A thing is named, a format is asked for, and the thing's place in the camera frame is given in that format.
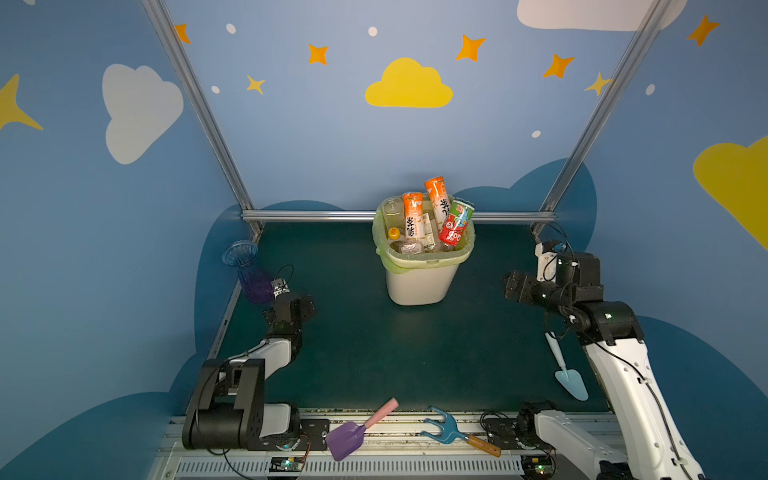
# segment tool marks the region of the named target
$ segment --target yellow star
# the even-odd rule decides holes
[[[598,79],[595,83],[592,84],[591,87],[585,88],[584,91],[594,90],[598,93],[598,97],[600,96],[600,93],[603,91],[603,87],[608,84],[612,79],[609,78],[607,80],[603,80],[603,75],[598,73]]]
[[[699,24],[699,27],[694,30],[694,33],[688,35],[688,38],[686,40],[695,40],[699,46],[704,43],[704,39],[707,38],[707,35],[710,34],[711,31],[713,31],[715,28],[719,27],[719,23],[712,23],[705,15],[704,18],[702,18],[701,23]]]
[[[568,66],[569,63],[573,61],[575,57],[570,58],[560,58],[557,55],[552,58],[552,66],[547,70],[547,73],[544,74],[545,77],[548,77],[550,75],[557,75],[560,78],[563,78],[563,74],[565,73],[565,67]]]
[[[179,40],[183,41],[184,43],[191,44],[190,38],[187,37],[187,24],[183,23],[181,25],[174,25],[176,27],[176,33],[179,34]]]
[[[16,91],[18,90],[18,74],[11,77],[3,88],[0,88],[0,130],[7,124],[17,121],[20,124],[42,130],[38,122],[32,120],[16,104]]]
[[[470,37],[463,35],[464,37],[464,45],[462,46],[462,50],[458,53],[458,57],[456,57],[456,60],[461,60],[462,58],[469,58],[470,60],[477,61],[478,60],[478,48],[480,48],[480,45],[482,45],[482,42],[485,41],[484,38],[481,38],[479,40],[472,40]]]
[[[322,63],[323,65],[328,65],[326,63],[326,51],[328,51],[328,47],[317,48],[310,45],[310,52],[312,52],[310,63]]]
[[[248,88],[246,88],[246,90],[258,90],[260,94],[264,95],[264,92],[261,91],[261,84],[264,83],[264,80],[255,81],[250,77],[250,75],[246,75],[246,76],[248,77],[248,80],[250,80],[250,85],[248,85]]]

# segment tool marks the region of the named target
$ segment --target green table surface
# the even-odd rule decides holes
[[[440,303],[400,306],[386,291],[370,223],[269,223],[259,243],[272,274],[285,264],[289,288],[314,298],[303,348],[266,381],[267,402],[300,408],[375,409],[396,397],[401,409],[515,411],[550,400],[566,412],[608,405],[573,334],[561,341],[569,368],[589,391],[580,402],[555,380],[544,338],[544,310],[504,298],[510,270],[535,273],[534,240],[525,226],[477,225],[475,251]],[[281,276],[290,274],[284,269]],[[266,332],[263,306],[240,296],[219,357],[255,346]],[[562,321],[552,317],[560,330]]]

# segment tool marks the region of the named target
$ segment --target trash can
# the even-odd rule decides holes
[[[382,205],[373,218],[373,242],[386,269],[389,298],[399,305],[429,305],[445,298],[453,276],[475,248],[475,225],[470,220],[462,241],[452,252],[405,255],[387,242]]]

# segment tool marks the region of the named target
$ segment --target light blue trowel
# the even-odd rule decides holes
[[[584,386],[584,380],[581,379],[581,374],[576,370],[565,368],[563,352],[560,351],[560,344],[558,339],[554,337],[554,332],[545,333],[544,336],[547,337],[549,348],[552,349],[552,354],[554,354],[560,366],[560,369],[554,373],[554,377],[576,400],[585,401],[589,398],[589,394],[587,393],[587,387]]]

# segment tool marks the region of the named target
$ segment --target vent grille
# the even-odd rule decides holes
[[[287,473],[267,472],[268,461],[240,460],[230,458],[238,472],[247,476],[291,475]],[[354,475],[369,477],[380,475],[448,476],[448,475],[522,475],[522,466],[518,455],[503,458],[479,458],[478,455],[420,455],[408,456],[354,456],[342,462],[332,458],[310,456],[302,472],[303,477],[333,477]],[[176,477],[186,478],[239,478],[222,459],[210,457],[187,457],[179,464]]]

